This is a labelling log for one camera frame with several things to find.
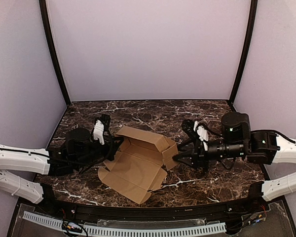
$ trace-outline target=open cardboard box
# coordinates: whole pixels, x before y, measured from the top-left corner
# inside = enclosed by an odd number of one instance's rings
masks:
[[[163,135],[124,126],[117,133],[124,137],[114,161],[104,161],[100,168],[102,183],[132,201],[142,204],[151,191],[161,188],[167,172],[178,163],[172,160],[178,154],[175,141]]]

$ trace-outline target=black metal pole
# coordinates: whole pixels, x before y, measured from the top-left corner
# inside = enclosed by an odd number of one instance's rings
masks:
[[[258,0],[251,0],[246,37],[245,37],[245,41],[243,44],[243,49],[242,49],[242,54],[241,54],[241,58],[240,58],[240,62],[239,62],[237,75],[236,75],[235,82],[233,84],[233,88],[232,88],[231,95],[229,98],[229,102],[231,104],[233,104],[233,102],[236,99],[237,92],[238,92],[239,85],[240,85],[240,81],[242,78],[242,74],[243,74],[243,71],[245,68],[245,64],[246,64],[246,60],[247,60],[247,56],[248,56],[248,52],[249,52],[249,47],[250,47],[250,42],[251,42],[251,37],[252,37],[252,32],[253,32],[253,26],[255,24],[257,5],[258,5]]]
[[[63,94],[64,100],[65,100],[67,106],[69,106],[71,104],[71,101],[69,98],[69,94],[68,94],[68,91],[67,91],[67,88],[65,85],[63,75],[60,70],[59,61],[58,61],[57,54],[56,54],[53,35],[52,35],[51,29],[50,29],[46,0],[39,0],[39,6],[40,6],[41,18],[42,18],[43,25],[44,25],[46,40],[47,40],[47,44],[48,44],[48,48],[49,48],[49,53],[50,53],[50,57],[53,62],[53,65],[54,65],[56,77],[57,77],[61,92]]]

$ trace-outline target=purple wall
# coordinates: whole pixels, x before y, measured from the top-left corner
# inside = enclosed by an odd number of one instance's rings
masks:
[[[227,99],[250,1],[49,0],[73,101]]]
[[[235,108],[250,116],[252,129],[276,129],[296,138],[296,1],[258,2],[250,51]],[[296,165],[267,166],[271,178]],[[296,223],[296,193],[287,195]]]
[[[65,107],[38,1],[0,0],[0,143],[46,147]],[[7,234],[16,201],[0,191],[0,237]]]

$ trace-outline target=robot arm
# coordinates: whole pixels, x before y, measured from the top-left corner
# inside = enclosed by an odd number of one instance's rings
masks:
[[[49,173],[49,152],[45,149],[21,149],[0,145],[0,169]]]
[[[192,127],[191,120],[184,120],[182,129],[188,134],[190,143],[194,143],[194,148],[173,159],[195,169],[201,167],[207,171],[208,161],[222,162],[225,158],[234,158],[235,161],[235,157],[246,158],[248,162],[257,164],[296,163],[296,139],[290,139],[274,130],[250,131],[247,114],[231,112],[224,115],[222,139],[207,141],[206,146],[200,142],[201,138],[197,138],[200,134]],[[182,151],[186,144],[178,145],[179,150]],[[249,196],[254,193],[253,196],[262,197],[266,201],[295,192],[296,172],[276,180],[252,184],[250,190]]]
[[[113,138],[109,132],[110,116],[96,118],[93,131],[76,128],[66,134],[66,140],[58,149],[22,149],[0,144],[0,189],[40,203],[53,199],[49,185],[25,180],[7,170],[19,170],[43,175],[61,176],[74,170],[85,171],[105,159],[113,160],[123,138]]]
[[[39,183],[25,180],[7,170],[0,170],[0,189],[35,204],[40,203],[44,195],[44,189]]]

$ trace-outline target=dark marble surface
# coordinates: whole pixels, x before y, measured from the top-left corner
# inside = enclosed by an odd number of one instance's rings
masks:
[[[73,128],[91,130],[94,118],[104,113],[111,115],[113,134],[127,125],[166,135],[179,143],[187,138],[181,130],[184,119],[204,120],[219,132],[221,117],[229,111],[225,101],[208,100],[75,102],[64,115],[50,147],[60,146],[65,133]],[[97,175],[99,167],[104,165],[95,166],[83,175],[37,175],[35,181],[52,185],[59,200],[115,207],[177,207],[244,198],[253,182],[264,180],[258,165],[240,159],[231,171],[211,162],[207,174],[180,164],[168,171],[162,189],[138,205],[102,184]]]

